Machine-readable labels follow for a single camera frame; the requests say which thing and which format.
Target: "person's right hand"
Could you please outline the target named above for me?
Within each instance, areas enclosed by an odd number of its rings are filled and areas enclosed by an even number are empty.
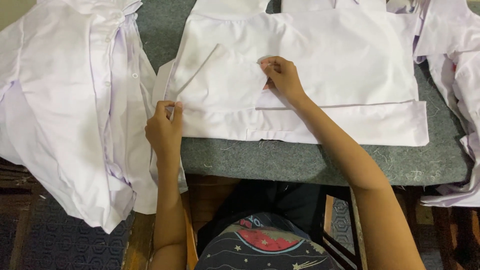
[[[266,88],[277,88],[294,107],[308,99],[297,73],[297,67],[293,62],[280,56],[273,56],[263,59],[261,68],[269,77]]]

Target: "dark t-shirt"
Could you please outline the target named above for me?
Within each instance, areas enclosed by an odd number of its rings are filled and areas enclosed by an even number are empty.
[[[237,221],[205,248],[195,270],[336,270],[320,245],[288,220],[258,213]]]

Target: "hand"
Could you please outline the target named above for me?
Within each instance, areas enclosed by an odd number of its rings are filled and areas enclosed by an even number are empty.
[[[166,107],[174,107],[173,120]],[[158,164],[179,165],[182,132],[182,103],[159,101],[155,114],[147,120],[145,136],[156,153]]]
[[[293,62],[280,56],[273,56],[263,59],[260,63],[261,68],[269,77],[264,89],[277,88],[294,107],[308,99],[301,86],[297,67]]]

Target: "person's left hand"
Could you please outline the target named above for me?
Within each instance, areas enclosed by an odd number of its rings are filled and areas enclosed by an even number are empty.
[[[174,107],[173,120],[166,107]],[[145,136],[156,153],[158,164],[175,166],[180,163],[182,103],[159,101],[155,114],[147,120]]]

